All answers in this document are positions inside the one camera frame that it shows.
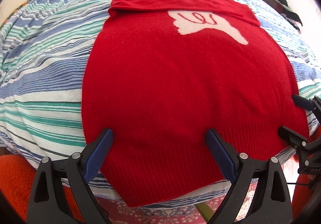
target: white design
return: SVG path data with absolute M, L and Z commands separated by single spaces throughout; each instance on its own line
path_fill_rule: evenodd
M 178 28 L 178 32 L 181 35 L 196 33 L 205 28 L 212 28 L 227 33 L 240 44 L 248 44 L 248 41 L 227 20 L 211 12 L 170 10 L 168 14 L 175 19 L 174 25 Z

